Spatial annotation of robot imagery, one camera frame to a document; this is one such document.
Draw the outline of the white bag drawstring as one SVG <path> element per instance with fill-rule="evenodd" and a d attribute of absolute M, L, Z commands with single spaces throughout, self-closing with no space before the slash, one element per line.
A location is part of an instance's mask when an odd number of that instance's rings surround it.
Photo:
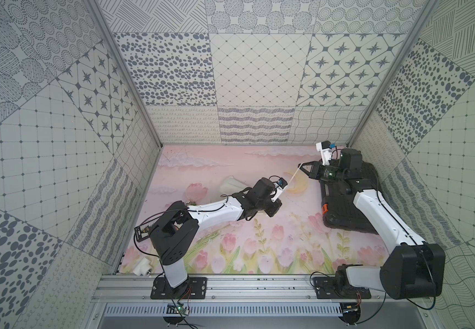
<path fill-rule="evenodd" d="M 307 178 L 301 171 L 302 163 L 298 164 L 297 168 L 291 174 L 287 186 L 284 188 L 284 193 L 302 194 L 308 188 Z"/>

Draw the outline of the cream cloth soil bag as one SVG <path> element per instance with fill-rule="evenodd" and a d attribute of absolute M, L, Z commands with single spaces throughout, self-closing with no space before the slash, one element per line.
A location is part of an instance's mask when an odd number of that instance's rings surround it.
<path fill-rule="evenodd" d="M 236 193 L 247 193 L 251 187 L 236 180 L 232 175 L 226 177 L 219 186 L 219 193 L 221 197 L 231 196 Z"/>

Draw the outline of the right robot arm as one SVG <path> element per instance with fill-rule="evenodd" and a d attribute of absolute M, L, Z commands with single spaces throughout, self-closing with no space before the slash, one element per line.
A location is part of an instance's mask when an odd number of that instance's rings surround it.
<path fill-rule="evenodd" d="M 321 160 L 300 169 L 320 182 L 325 226 L 378 234 L 389 254 L 382 266 L 339 265 L 333 283 L 337 296 L 349 298 L 362 289 L 382 291 L 395 300 L 439 296 L 444 250 L 426 242 L 392 210 L 360 151 L 336 149 L 327 141 L 316 149 Z"/>

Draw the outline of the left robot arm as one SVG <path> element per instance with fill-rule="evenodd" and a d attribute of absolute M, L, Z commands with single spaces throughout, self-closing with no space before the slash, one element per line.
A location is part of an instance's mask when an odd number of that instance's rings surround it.
<path fill-rule="evenodd" d="M 184 256 L 198 230 L 250 220 L 262 211 L 274 217 L 282 206 L 279 196 L 287 186 L 284 178 L 276 181 L 261 178 L 253 187 L 226 195 L 219 202 L 200 206 L 188 206 L 182 201 L 171 204 L 148 232 L 168 286 L 171 289 L 186 286 Z"/>

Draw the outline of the black plastic tool case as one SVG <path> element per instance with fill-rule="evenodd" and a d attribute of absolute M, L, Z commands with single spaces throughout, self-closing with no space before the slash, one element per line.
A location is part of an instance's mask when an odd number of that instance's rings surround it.
<path fill-rule="evenodd" d="M 379 187 L 379 177 L 373 164 L 361 160 L 361 183 L 368 182 L 368 188 L 377 189 Z M 327 182 L 327 169 L 320 163 L 319 174 L 321 196 L 322 196 L 322 220 L 326 227 L 349 230 L 362 233 L 377 234 L 374 226 L 369 222 L 367 217 L 353 203 L 355 192 L 349 195 L 340 194 L 339 181 Z"/>

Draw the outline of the small circuit board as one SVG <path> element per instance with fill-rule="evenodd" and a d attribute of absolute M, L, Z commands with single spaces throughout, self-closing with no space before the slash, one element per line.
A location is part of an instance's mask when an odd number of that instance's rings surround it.
<path fill-rule="evenodd" d="M 166 307 L 167 316 L 187 317 L 190 314 L 188 307 L 183 304 L 169 303 Z"/>

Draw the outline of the white plastic pipe fitting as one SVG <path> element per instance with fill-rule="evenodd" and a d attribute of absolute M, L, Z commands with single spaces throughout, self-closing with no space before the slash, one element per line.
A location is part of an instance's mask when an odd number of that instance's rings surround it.
<path fill-rule="evenodd" d="M 153 266 L 146 257 L 141 258 L 132 270 L 132 273 L 137 276 L 149 276 L 153 272 Z"/>

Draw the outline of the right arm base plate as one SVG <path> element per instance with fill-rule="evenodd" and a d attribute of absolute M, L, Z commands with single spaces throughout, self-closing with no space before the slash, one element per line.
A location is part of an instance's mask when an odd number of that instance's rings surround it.
<path fill-rule="evenodd" d="M 369 300 L 372 297 L 369 289 L 340 284 L 336 279 L 326 276 L 312 278 L 311 285 L 320 300 Z"/>

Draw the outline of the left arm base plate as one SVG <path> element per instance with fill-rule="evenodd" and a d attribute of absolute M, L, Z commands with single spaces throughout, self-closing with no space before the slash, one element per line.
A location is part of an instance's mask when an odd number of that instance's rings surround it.
<path fill-rule="evenodd" d="M 151 300 L 204 300 L 207 289 L 206 277 L 188 277 L 176 288 L 172 288 L 168 280 L 160 276 L 153 281 Z"/>

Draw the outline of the aluminium mounting rail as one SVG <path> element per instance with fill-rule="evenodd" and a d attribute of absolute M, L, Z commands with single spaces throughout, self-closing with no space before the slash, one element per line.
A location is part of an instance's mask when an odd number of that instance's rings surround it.
<path fill-rule="evenodd" d="M 320 274 L 299 275 L 209 275 L 204 286 L 204 303 L 315 302 L 317 289 L 311 286 Z M 156 303 L 152 299 L 155 277 L 103 276 L 92 294 L 93 303 Z"/>

